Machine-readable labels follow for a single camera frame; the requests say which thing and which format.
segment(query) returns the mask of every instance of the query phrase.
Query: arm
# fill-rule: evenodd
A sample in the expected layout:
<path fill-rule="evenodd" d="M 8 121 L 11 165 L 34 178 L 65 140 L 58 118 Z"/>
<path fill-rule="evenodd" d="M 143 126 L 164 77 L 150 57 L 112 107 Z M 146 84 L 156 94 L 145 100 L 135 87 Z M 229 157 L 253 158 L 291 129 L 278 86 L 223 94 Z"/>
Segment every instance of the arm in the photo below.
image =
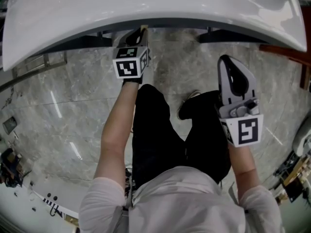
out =
<path fill-rule="evenodd" d="M 101 156 L 94 178 L 105 177 L 125 187 L 124 150 L 131 132 L 138 83 L 126 82 L 104 126 Z"/>
<path fill-rule="evenodd" d="M 241 200 L 246 191 L 260 185 L 255 161 L 248 146 L 236 148 L 229 144 L 229 155 Z"/>

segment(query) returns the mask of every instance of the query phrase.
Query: white shirt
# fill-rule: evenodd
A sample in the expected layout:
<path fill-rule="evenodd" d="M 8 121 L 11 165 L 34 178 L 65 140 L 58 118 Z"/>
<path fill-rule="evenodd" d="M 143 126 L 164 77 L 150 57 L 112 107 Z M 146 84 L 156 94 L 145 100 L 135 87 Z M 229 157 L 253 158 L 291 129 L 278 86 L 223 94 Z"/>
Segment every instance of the white shirt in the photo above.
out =
<path fill-rule="evenodd" d="M 282 232 L 280 211 L 263 186 L 248 190 L 236 205 L 205 173 L 186 166 L 167 170 L 142 185 L 124 213 L 124 190 L 108 178 L 94 179 L 82 201 L 85 233 Z"/>

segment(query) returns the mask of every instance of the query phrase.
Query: black pants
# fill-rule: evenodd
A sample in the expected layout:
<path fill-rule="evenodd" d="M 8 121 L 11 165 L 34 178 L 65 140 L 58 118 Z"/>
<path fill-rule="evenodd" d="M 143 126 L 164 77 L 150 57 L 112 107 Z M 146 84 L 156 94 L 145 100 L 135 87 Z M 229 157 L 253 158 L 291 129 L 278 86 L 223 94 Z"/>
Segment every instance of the black pants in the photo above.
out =
<path fill-rule="evenodd" d="M 170 122 L 170 108 L 156 88 L 145 84 L 136 99 L 133 125 L 133 180 L 136 188 L 175 166 L 191 166 L 219 183 L 231 162 L 225 133 L 214 107 L 219 91 L 187 100 L 179 112 L 192 119 L 183 141 Z"/>

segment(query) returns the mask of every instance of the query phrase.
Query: sleeve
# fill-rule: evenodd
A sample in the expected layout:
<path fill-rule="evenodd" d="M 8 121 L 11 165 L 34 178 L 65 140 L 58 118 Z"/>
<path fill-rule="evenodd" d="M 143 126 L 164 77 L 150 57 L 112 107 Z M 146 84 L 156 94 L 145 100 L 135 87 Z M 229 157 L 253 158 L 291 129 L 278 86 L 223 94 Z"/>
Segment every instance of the sleeve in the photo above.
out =
<path fill-rule="evenodd" d="M 276 200 L 262 185 L 246 191 L 239 204 L 246 211 L 246 232 L 283 232 L 281 213 Z"/>
<path fill-rule="evenodd" d="M 81 232 L 114 232 L 120 224 L 124 205 L 124 190 L 118 183 L 108 178 L 94 179 L 80 206 Z"/>

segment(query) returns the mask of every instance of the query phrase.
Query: marble floor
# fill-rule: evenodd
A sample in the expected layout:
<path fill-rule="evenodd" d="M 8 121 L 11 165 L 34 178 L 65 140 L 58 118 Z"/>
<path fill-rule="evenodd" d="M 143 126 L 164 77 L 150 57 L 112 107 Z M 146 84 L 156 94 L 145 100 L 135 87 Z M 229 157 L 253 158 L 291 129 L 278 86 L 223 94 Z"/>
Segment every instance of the marble floor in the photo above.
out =
<path fill-rule="evenodd" d="M 252 147 L 252 152 L 259 176 L 268 186 L 266 181 L 291 151 L 295 132 L 310 108 L 310 93 L 299 88 L 301 67 L 284 57 L 260 52 L 252 44 L 198 44 L 195 37 L 203 32 L 151 29 L 151 61 L 144 83 L 153 84 L 165 95 L 172 125 L 186 139 L 191 121 L 176 117 L 182 99 L 194 89 L 218 89 L 216 65 L 222 54 L 242 61 L 257 78 L 264 127 L 262 141 Z M 112 37 L 115 46 L 118 35 Z M 66 66 L 14 86 L 12 102 L 0 111 L 0 120 L 15 117 L 18 139 L 7 135 L 2 127 L 0 135 L 27 159 L 33 173 L 86 186 L 92 180 L 103 125 L 121 88 L 112 65 L 112 51 L 69 51 Z M 59 53 L 51 55 L 51 62 L 60 57 Z M 127 166 L 132 161 L 131 137 L 126 147 Z M 230 172 L 224 183 L 233 180 Z"/>

